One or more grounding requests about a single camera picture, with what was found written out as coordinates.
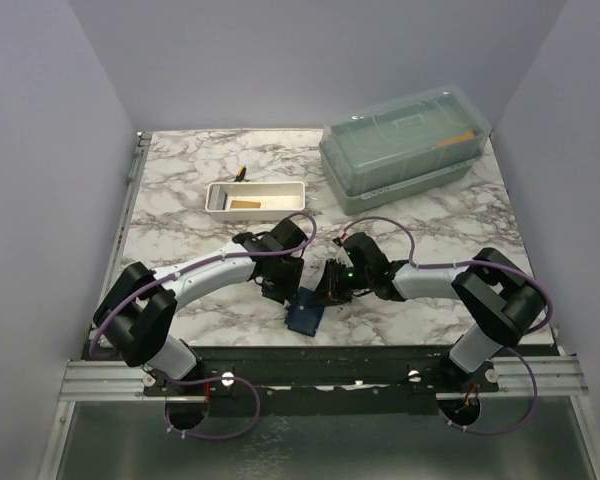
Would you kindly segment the blue card holder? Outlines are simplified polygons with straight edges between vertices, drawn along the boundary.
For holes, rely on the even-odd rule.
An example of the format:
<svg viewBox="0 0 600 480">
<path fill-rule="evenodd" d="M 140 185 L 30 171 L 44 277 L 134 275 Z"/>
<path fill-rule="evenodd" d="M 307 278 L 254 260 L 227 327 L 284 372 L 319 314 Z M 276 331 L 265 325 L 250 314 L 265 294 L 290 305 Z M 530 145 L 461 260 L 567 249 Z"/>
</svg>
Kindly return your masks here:
<svg viewBox="0 0 600 480">
<path fill-rule="evenodd" d="M 313 290 L 300 287 L 296 301 L 286 307 L 284 323 L 290 331 L 308 337 L 316 335 L 325 307 L 314 305 L 313 296 Z"/>
</svg>

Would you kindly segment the white rectangular tray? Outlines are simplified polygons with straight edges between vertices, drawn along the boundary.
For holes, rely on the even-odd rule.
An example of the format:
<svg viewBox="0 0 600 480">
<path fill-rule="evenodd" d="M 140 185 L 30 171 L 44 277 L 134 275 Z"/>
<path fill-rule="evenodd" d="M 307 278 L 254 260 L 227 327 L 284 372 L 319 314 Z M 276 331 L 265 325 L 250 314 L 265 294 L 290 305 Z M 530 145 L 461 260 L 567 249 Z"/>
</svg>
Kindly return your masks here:
<svg viewBox="0 0 600 480">
<path fill-rule="evenodd" d="M 207 188 L 205 210 L 216 221 L 276 221 L 304 210 L 301 181 L 215 182 Z"/>
</svg>

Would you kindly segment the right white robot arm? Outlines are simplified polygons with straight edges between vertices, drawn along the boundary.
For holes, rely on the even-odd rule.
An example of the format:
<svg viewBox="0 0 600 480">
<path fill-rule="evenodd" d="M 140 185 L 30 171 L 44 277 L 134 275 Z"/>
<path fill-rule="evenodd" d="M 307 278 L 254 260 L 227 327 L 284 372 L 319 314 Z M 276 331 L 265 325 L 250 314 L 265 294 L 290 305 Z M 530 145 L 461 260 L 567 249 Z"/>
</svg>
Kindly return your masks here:
<svg viewBox="0 0 600 480">
<path fill-rule="evenodd" d="M 464 305 L 474 325 L 451 347 L 439 370 L 442 384 L 454 392 L 473 384 L 476 371 L 502 348 L 516 346 L 549 307 L 534 279 L 494 248 L 482 249 L 467 262 L 417 267 L 389 260 L 365 233 L 341 242 L 338 256 L 325 263 L 309 305 L 342 305 L 357 293 L 393 302 L 433 298 Z"/>
</svg>

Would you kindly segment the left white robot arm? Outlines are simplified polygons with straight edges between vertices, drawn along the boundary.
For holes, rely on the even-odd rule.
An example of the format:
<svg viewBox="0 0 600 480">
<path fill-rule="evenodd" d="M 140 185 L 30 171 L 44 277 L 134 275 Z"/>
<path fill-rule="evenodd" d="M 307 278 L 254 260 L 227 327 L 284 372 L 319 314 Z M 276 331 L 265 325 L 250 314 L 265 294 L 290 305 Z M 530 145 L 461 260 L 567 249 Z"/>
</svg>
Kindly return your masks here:
<svg viewBox="0 0 600 480">
<path fill-rule="evenodd" d="M 210 293 L 250 281 L 269 300 L 294 301 L 304 266 L 301 253 L 313 238 L 288 217 L 264 233 L 240 233 L 192 261 L 155 269 L 141 262 L 128 265 L 93 316 L 90 354 L 105 338 L 127 366 L 147 366 L 167 376 L 177 393 L 194 393 L 202 380 L 200 360 L 170 334 L 175 314 Z"/>
</svg>

